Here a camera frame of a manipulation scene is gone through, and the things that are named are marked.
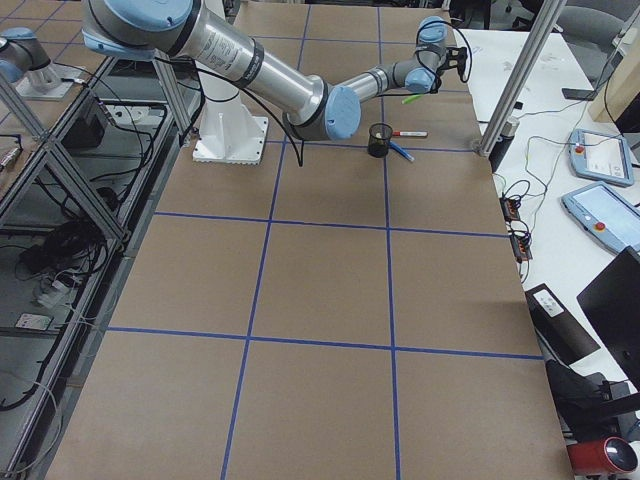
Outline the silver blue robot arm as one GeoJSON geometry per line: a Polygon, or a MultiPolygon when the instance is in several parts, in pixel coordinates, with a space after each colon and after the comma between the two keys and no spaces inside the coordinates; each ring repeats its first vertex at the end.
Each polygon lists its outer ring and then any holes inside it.
{"type": "Polygon", "coordinates": [[[1,75],[5,80],[16,83],[50,65],[49,55],[31,29],[12,27],[1,32],[1,75]]]}
{"type": "Polygon", "coordinates": [[[156,52],[190,58],[278,107],[285,130],[304,141],[348,139],[362,103],[391,89],[435,94],[444,71],[464,76],[472,66],[468,47],[448,45],[448,24],[438,16],[421,21],[410,59],[332,85],[278,59],[201,1],[86,1],[83,10],[90,50],[129,60],[149,61],[156,52]]]}

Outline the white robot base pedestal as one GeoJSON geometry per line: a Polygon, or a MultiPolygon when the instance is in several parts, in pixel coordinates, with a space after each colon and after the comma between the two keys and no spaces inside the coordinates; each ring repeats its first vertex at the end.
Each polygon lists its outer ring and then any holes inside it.
{"type": "Polygon", "coordinates": [[[267,117],[252,116],[239,95],[240,90],[212,76],[204,64],[195,63],[206,103],[202,110],[196,162],[257,165],[268,130],[267,117]]]}

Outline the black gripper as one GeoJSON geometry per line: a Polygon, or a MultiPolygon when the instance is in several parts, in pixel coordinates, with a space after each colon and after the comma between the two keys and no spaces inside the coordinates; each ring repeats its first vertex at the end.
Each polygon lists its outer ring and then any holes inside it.
{"type": "Polygon", "coordinates": [[[442,63],[436,70],[436,74],[441,77],[449,70],[455,70],[462,83],[469,81],[470,73],[470,53],[467,47],[447,47],[442,63]]]}

